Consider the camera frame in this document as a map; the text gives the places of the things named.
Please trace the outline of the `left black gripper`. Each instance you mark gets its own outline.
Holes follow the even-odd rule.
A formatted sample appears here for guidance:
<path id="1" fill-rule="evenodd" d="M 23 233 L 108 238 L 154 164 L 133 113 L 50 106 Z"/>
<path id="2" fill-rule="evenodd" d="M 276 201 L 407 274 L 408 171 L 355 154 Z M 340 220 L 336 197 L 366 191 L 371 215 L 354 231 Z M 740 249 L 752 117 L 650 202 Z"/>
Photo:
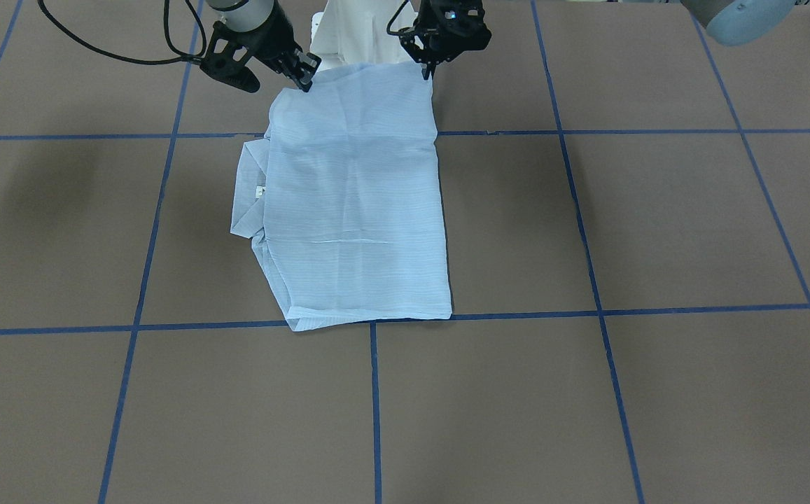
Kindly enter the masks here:
<path id="1" fill-rule="evenodd" d="M 484 17 L 482 1 L 421 1 L 412 25 L 398 30 L 398 40 L 427 81 L 439 64 L 487 48 L 492 34 Z"/>

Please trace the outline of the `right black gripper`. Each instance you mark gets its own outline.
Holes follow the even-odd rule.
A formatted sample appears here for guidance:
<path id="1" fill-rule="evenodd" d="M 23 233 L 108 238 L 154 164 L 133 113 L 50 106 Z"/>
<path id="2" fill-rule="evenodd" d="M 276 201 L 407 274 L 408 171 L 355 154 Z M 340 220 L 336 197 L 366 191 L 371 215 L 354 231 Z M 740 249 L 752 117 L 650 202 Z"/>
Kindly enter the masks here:
<path id="1" fill-rule="evenodd" d="M 253 31 L 233 31 L 225 23 L 213 25 L 200 70 L 216 82 L 255 93 L 260 80 L 248 67 L 250 60 L 258 60 L 276 74 L 289 79 L 299 90 L 309 92 L 321 58 L 305 53 L 296 43 L 293 30 L 286 20 L 268 20 Z"/>

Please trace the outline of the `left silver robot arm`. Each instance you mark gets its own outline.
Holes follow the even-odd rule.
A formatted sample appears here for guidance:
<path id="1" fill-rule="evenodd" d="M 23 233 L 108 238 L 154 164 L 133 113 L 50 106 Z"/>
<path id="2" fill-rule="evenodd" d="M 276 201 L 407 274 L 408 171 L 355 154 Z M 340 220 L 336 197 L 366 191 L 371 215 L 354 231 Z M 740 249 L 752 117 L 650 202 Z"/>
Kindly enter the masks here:
<path id="1" fill-rule="evenodd" d="M 805 1 L 680 1 L 694 25 L 724 47 L 740 47 L 763 37 L 779 26 L 796 6 Z M 491 40 L 491 30 L 481 1 L 421 1 L 417 16 L 404 27 L 394 22 L 405 7 L 404 1 L 385 26 L 387 39 L 398 39 L 402 51 L 423 67 L 430 79 L 443 62 L 463 52 L 482 51 Z"/>

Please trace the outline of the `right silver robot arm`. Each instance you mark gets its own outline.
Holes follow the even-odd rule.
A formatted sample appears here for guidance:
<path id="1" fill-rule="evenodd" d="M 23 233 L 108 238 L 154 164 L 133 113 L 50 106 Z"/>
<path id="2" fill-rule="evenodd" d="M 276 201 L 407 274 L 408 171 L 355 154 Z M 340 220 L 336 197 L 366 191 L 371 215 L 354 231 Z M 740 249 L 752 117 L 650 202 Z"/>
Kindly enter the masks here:
<path id="1" fill-rule="evenodd" d="M 260 89 L 260 81 L 247 67 L 258 60 L 309 92 L 321 58 L 307 53 L 295 39 L 293 26 L 277 1 L 207 1 L 218 19 L 200 70 L 216 82 L 247 93 Z"/>

